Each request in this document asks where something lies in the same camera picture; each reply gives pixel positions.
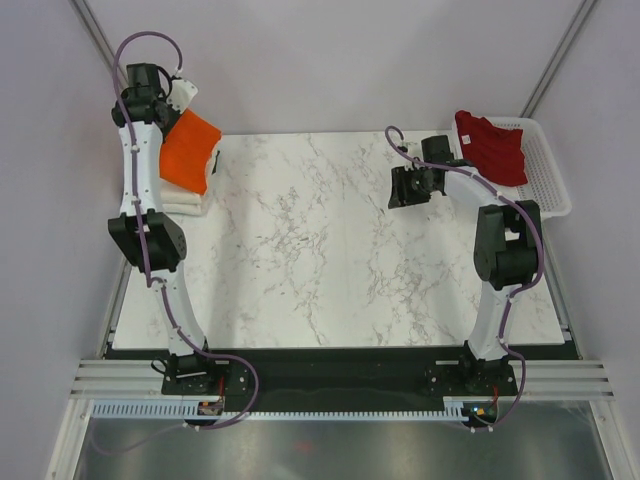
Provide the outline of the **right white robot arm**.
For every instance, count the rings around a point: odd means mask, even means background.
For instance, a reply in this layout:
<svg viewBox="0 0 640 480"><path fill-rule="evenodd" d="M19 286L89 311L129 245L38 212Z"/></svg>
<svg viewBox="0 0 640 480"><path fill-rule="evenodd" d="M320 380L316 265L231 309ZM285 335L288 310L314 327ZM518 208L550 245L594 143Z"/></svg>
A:
<svg viewBox="0 0 640 480"><path fill-rule="evenodd" d="M411 165L391 169L390 209L425 204L439 193L476 211L473 264L482 283L480 305L458 367L449 371L465 391L481 393L512 375L509 317L519 295L544 273L540 208L533 200L501 194L470 161L454 157L447 136L423 139L422 155L415 157L393 133L404 136L389 127L388 144Z"/></svg>

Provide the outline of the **orange t shirt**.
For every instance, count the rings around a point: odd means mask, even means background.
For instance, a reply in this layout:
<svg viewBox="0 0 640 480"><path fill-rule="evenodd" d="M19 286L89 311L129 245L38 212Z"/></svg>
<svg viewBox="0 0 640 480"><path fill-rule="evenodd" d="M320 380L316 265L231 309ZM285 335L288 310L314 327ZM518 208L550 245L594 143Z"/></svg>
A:
<svg viewBox="0 0 640 480"><path fill-rule="evenodd" d="M221 138L220 129L187 109L161 147L160 178L204 195L208 189L207 167Z"/></svg>

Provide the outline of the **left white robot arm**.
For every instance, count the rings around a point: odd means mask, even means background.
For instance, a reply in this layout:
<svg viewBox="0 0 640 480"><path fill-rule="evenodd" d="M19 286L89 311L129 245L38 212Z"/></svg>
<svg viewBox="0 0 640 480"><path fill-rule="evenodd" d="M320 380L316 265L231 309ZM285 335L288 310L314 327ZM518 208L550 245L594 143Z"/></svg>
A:
<svg viewBox="0 0 640 480"><path fill-rule="evenodd" d="M200 356L207 340L187 292L186 237L161 199L161 147L178 119L170 92L162 87L161 79L168 77L157 65L130 64L127 86L115 88L111 116L122 146L124 188L119 214L108 221L108 231L160 304L169 341L164 374L184 376L196 392L208 393L218 385L220 371Z"/></svg>

